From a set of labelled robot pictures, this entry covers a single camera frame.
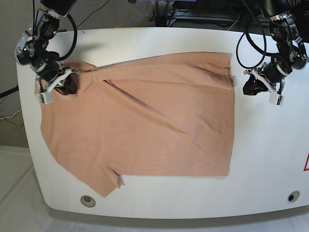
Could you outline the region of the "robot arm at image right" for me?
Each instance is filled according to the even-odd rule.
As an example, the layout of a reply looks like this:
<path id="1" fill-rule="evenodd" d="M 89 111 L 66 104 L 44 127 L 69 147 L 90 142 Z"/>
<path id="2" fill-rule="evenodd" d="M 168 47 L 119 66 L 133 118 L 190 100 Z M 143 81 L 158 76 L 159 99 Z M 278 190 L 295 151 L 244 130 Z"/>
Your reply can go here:
<path id="1" fill-rule="evenodd" d="M 285 78 L 293 70 L 305 68 L 309 62 L 304 45 L 309 41 L 309 17 L 306 14 L 309 3 L 305 0 L 299 4 L 291 4 L 287 0 L 260 0 L 258 6 L 263 17 L 269 19 L 269 33 L 278 52 L 267 52 L 266 43 L 263 49 L 258 47 L 248 31 L 242 34 L 263 58 L 271 59 L 270 63 L 260 60 L 253 67 L 245 67 L 245 73 L 250 77 L 243 86 L 243 93 L 254 96 L 274 91 L 281 95 Z"/>

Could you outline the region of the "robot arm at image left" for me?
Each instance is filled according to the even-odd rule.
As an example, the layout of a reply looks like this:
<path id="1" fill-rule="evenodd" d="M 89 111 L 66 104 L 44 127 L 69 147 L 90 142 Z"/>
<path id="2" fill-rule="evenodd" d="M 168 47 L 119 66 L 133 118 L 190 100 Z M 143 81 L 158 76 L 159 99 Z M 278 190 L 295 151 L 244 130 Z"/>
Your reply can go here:
<path id="1" fill-rule="evenodd" d="M 69 11 L 76 3 L 74 0 L 42 0 L 44 9 L 33 10 L 33 20 L 19 40 L 15 57 L 20 65 L 29 65 L 36 73 L 41 93 L 44 80 L 49 87 L 63 95 L 76 94 L 77 84 L 72 80 L 75 71 L 61 68 L 74 51 L 77 43 L 77 27 Z M 60 56 L 57 52 L 47 51 L 49 41 L 58 33 L 60 17 L 66 16 L 73 28 L 73 41 L 69 51 Z"/>

